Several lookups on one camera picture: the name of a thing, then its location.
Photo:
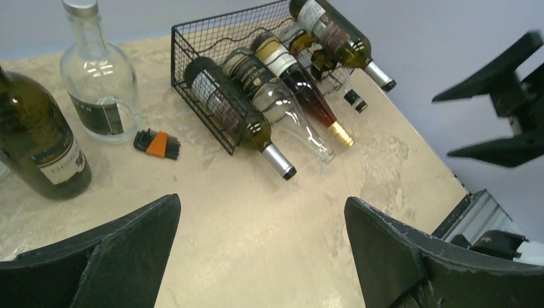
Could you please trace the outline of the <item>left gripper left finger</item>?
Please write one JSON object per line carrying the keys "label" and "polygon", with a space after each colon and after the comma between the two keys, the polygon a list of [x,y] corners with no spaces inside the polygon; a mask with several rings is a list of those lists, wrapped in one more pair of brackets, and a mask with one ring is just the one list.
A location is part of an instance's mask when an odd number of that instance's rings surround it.
{"label": "left gripper left finger", "polygon": [[182,208],[165,195],[1,263],[2,307],[153,307]]}

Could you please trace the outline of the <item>dark green wine bottle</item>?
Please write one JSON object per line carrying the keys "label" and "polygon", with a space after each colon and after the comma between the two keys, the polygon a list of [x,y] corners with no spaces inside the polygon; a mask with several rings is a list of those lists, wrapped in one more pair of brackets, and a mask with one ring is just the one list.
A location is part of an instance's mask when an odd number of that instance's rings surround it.
{"label": "dark green wine bottle", "polygon": [[39,195],[73,199],[92,180],[90,164],[51,93],[1,70],[1,161]]}

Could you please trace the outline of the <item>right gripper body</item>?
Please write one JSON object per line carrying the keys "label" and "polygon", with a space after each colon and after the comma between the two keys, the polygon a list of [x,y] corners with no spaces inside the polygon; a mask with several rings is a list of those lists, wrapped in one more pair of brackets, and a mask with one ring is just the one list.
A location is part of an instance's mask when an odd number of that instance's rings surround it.
{"label": "right gripper body", "polygon": [[498,117],[507,118],[513,133],[543,133],[543,65],[524,79],[516,71],[500,73],[490,98]]}

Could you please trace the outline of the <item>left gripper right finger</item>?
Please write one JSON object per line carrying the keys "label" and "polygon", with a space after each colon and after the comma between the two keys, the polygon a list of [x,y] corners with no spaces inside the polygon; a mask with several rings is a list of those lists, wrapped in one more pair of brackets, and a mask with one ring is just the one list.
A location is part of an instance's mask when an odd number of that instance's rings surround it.
{"label": "left gripper right finger", "polygon": [[344,218],[366,307],[542,307],[543,267],[443,241],[350,197]]}

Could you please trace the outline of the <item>clear glass bottle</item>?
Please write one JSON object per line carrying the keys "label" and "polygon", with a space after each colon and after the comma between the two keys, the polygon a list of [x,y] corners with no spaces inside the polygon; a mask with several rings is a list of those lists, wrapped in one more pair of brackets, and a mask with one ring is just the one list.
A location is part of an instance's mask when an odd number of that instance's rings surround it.
{"label": "clear glass bottle", "polygon": [[60,73],[82,125],[96,139],[122,143],[142,123],[137,74],[127,54],[105,38],[97,1],[63,1],[75,42]]}

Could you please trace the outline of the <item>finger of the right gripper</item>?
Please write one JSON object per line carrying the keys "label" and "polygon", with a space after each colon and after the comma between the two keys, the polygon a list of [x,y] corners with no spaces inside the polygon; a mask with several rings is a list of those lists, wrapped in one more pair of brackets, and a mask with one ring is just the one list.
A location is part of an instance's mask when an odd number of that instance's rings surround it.
{"label": "finger of the right gripper", "polygon": [[542,155],[543,130],[472,144],[447,153],[448,157],[472,158],[502,167],[518,167]]}
{"label": "finger of the right gripper", "polygon": [[514,73],[519,65],[542,46],[543,37],[541,32],[537,30],[528,31],[479,71],[434,96],[432,102],[468,99],[474,96],[491,94],[493,90],[499,87],[499,79],[509,73]]}

